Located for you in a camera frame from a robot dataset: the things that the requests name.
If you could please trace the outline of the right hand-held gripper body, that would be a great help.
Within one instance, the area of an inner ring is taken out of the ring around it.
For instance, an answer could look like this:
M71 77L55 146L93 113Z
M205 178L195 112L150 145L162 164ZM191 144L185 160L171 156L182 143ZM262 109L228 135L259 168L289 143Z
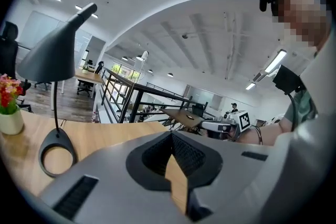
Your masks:
M237 140L241 133L250 127L250 118L247 111L230 113L228 121L231 125L231 130L229 131L231 140Z

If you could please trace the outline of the large glass window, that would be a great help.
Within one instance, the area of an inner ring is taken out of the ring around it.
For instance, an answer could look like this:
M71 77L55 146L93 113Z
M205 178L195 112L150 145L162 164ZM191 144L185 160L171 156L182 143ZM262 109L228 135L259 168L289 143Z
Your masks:
M141 73L124 65L114 63L111 71L131 81L138 81Z

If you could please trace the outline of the small black monitor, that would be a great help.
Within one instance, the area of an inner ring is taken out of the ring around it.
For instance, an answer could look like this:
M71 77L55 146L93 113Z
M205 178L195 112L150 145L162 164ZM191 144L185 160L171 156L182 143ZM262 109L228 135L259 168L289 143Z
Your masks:
M298 93L306 89L301 78L283 65L280 65L272 81L276 88L281 90L285 95L289 95L293 91Z

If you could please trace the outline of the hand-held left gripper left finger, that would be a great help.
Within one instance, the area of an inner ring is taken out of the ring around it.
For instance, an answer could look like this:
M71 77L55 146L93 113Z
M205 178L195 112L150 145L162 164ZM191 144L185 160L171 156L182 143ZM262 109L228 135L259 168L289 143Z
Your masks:
M165 178L173 135L162 132L99 149L40 194L75 224L189 224Z

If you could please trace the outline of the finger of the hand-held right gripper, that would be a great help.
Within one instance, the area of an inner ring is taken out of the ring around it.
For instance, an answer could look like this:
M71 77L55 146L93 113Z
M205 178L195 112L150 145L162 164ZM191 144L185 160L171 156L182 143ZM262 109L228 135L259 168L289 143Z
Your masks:
M203 121L202 128L209 131L230 131L231 124L217 121Z

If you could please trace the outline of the black metal railing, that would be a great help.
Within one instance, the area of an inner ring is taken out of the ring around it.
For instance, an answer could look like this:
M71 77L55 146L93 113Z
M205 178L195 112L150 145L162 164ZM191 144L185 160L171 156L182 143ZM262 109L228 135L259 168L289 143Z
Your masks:
M165 93L168 93L168 94L177 96L177 97L181 97L181 98L183 97L182 95L179 95L179 94L177 94L177 93L175 93L175 92L172 92L172 91L170 91L170 90L167 90L167 89L165 89L165 88L156 86L156 85L154 85L154 84L152 84L152 83L149 83L149 82L146 83L146 86L149 87L149 88L152 88L152 89L156 89L156 90L159 90L159 91L162 91L162 92L165 92Z
M161 115L161 109L180 109L192 112L192 105L204 105L208 101L197 101L196 97L177 97L140 83L128 80L108 68L101 74L103 83L96 87L96 113L103 122L133 123L139 118L146 119Z

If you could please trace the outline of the white pot of pink flowers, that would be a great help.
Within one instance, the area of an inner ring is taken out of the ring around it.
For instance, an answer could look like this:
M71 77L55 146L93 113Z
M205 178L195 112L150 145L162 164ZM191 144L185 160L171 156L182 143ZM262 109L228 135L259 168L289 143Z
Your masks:
M19 80L7 74L0 76L0 132L4 134L16 135L24 126L20 107L16 103L22 92Z

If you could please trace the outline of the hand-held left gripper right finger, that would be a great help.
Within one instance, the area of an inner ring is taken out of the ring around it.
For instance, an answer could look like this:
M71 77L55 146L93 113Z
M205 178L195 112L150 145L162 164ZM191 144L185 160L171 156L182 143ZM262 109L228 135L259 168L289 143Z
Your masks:
M172 224L271 224L267 195L253 181L269 154L256 145L236 144L187 133L172 133L172 154L187 179L187 216Z

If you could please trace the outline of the black office chair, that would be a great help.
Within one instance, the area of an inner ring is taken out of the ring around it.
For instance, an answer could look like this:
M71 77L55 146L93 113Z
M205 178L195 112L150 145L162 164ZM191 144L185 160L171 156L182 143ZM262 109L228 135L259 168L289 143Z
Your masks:
M208 102L206 102L204 105L197 103L192 105L192 113L203 118L203 115L205 113L205 110L207 108Z
M102 70L102 68L104 67L104 62L101 61L98 63L98 67L96 68L96 70L94 71L94 73L99 74ZM89 67L88 66L84 66L82 68L83 72L89 71ZM80 92L86 92L88 94L88 97L90 97L90 92L93 89L93 84L92 83L88 83L82 80L78 80L78 85L77 85L77 95Z
M37 88L38 85L43 85L44 89L47 91L48 90L48 86L51 85L51 82L36 82L34 84L34 88Z
M29 104L17 103L19 96L24 96L31 87L28 80L16 79L16 57L18 53L17 25L6 21L0 35L0 114L12 115L19 108L32 112Z

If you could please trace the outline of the person's green printed shirt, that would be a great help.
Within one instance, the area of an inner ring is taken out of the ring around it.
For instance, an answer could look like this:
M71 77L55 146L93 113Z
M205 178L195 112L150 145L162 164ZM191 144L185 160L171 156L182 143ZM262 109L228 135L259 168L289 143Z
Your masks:
M336 31L330 33L300 78L306 89L295 94L294 104L289 105L283 117L292 123L292 128L317 114L336 112Z

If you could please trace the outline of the person's right forearm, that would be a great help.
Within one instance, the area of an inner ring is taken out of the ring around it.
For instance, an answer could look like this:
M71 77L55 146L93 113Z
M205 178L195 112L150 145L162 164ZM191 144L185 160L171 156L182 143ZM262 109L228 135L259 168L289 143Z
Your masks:
M262 138L262 144L266 146L273 146L277 137L291 132L292 123L283 118L281 121L275 124L260 127L260 135ZM249 128L241 133L237 140L237 143L245 144L259 144L259 133L255 127Z

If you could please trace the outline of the black desk lamp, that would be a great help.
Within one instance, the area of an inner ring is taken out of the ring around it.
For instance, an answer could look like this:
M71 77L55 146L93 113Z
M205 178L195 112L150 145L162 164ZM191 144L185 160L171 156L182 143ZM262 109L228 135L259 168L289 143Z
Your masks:
M44 164L45 155L54 148L67 150L72 156L72 164L78 161L75 148L67 133L59 127L57 115L57 85L75 76L75 34L86 21L79 14L71 16L64 25L48 33L25 56L17 67L17 73L27 80L37 82L55 82L54 119L55 128L44 138L38 153L38 161L43 172L49 177L58 175L47 170Z

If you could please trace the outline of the dark wooden table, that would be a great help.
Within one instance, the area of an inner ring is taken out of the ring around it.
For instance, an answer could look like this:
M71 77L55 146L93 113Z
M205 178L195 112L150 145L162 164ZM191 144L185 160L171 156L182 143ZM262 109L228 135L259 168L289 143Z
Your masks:
M161 109L160 111L189 129L197 127L204 120L203 118L186 110ZM194 120L188 119L186 114L192 116Z

